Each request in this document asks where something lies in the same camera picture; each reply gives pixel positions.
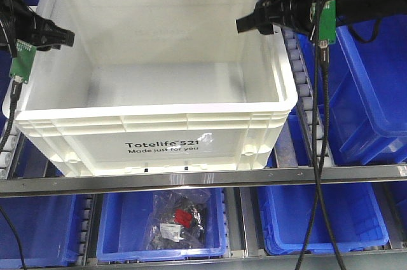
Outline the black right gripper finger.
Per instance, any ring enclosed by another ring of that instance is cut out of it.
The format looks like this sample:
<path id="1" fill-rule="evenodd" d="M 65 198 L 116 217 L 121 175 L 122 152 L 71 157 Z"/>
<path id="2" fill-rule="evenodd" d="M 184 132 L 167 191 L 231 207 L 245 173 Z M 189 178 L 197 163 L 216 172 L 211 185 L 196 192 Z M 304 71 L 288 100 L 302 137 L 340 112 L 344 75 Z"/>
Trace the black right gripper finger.
<path id="1" fill-rule="evenodd" d="M 237 32 L 239 34 L 243 32 L 248 32 L 250 30 L 257 30 L 258 32 L 261 32 L 259 22 L 257 21 L 256 15 L 254 13 L 236 19 L 235 22 L 237 26 Z"/>
<path id="2" fill-rule="evenodd" d="M 262 35 L 272 35 L 275 34 L 273 24 L 263 24 L 258 27 L 258 31 Z"/>

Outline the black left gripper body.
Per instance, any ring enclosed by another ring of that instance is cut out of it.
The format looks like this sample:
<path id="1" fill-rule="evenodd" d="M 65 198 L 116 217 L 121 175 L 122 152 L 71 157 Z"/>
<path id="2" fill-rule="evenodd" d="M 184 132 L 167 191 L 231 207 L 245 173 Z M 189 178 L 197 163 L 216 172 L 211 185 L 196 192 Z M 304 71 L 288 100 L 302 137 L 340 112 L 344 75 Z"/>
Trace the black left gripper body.
<path id="1" fill-rule="evenodd" d="M 46 22 L 24 0 L 1 0 L 1 51 L 11 51 L 9 42 L 14 45 L 17 39 L 47 51 L 48 47 L 41 40 Z"/>

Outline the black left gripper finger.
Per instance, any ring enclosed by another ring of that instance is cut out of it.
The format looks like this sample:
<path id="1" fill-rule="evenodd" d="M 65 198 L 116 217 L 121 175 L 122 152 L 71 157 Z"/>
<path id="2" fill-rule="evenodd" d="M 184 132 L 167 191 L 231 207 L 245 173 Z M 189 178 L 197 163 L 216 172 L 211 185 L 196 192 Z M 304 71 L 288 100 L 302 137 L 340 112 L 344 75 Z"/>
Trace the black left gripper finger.
<path id="1" fill-rule="evenodd" d="M 49 46 L 37 46 L 36 50 L 37 51 L 50 51 L 50 50 L 60 50 L 61 45 L 60 44 L 53 44 Z"/>
<path id="2" fill-rule="evenodd" d="M 41 46 L 60 48 L 73 47 L 75 33 L 57 26 L 51 20 L 45 20 L 41 25 Z"/>

